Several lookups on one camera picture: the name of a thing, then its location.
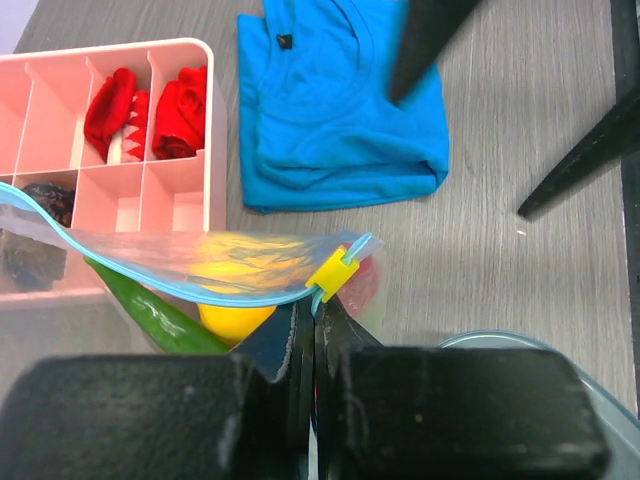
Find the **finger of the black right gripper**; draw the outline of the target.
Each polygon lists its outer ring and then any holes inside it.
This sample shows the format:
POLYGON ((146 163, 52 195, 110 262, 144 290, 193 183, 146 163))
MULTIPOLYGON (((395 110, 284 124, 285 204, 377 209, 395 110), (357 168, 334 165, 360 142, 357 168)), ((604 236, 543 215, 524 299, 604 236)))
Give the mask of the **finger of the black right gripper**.
POLYGON ((411 0, 392 69, 389 99, 401 103, 418 86, 481 0, 411 0))
POLYGON ((615 159, 639 149, 639 95, 625 94, 556 164, 518 207, 536 218, 615 159))

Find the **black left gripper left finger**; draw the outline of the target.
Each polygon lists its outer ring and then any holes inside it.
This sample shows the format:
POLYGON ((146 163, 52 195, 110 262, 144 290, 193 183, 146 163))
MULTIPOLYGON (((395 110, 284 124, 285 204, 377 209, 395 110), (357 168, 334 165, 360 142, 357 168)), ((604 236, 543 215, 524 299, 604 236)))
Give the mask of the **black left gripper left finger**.
POLYGON ((304 479, 313 317, 277 308, 226 355, 50 357, 1 408, 5 479, 304 479))

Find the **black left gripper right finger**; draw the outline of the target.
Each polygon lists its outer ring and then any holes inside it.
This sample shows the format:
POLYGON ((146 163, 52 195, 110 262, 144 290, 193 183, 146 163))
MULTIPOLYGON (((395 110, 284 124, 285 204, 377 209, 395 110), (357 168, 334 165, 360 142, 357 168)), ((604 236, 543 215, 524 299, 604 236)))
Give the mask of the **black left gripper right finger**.
POLYGON ((610 448, 562 355, 389 347, 337 301, 317 305, 322 479, 598 479, 610 448))

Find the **green chili pepper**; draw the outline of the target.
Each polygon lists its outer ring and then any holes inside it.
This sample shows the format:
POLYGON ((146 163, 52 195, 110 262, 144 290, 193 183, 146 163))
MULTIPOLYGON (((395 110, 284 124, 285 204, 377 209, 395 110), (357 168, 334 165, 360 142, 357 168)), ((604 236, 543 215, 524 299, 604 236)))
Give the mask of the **green chili pepper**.
POLYGON ((226 354, 231 348, 135 280, 85 257, 134 322, 165 353, 226 354))

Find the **red chili pepper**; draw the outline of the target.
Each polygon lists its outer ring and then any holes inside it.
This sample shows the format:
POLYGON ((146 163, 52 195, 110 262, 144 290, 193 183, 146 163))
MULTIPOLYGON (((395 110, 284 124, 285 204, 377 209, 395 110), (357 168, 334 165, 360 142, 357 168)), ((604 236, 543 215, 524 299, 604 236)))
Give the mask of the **red chili pepper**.
POLYGON ((380 284, 379 262, 374 255, 360 261, 359 269, 339 290, 338 297, 347 313, 356 318, 373 302, 380 284))

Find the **yellow pear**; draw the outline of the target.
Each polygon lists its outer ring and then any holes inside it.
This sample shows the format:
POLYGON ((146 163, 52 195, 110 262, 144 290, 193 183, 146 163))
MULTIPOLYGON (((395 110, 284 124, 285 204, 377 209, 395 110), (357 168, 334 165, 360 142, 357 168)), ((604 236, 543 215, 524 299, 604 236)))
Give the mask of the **yellow pear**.
MULTIPOLYGON (((227 298, 248 296, 264 301, 298 292, 310 274, 303 240, 291 236, 250 236, 215 233, 195 250, 189 274, 201 285, 227 298)), ((198 306, 204 326, 236 345, 260 326, 275 307, 198 306)))

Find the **clear zip top bag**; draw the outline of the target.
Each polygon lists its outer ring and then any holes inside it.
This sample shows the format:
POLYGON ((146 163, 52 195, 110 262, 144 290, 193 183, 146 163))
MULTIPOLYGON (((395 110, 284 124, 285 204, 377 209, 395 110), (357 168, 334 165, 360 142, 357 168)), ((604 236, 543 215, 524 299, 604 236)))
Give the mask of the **clear zip top bag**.
POLYGON ((380 241, 371 234, 91 232, 69 228, 80 201, 51 183, 1 188, 3 345, 42 355, 221 353, 247 336, 240 316, 338 299, 374 322, 380 241))

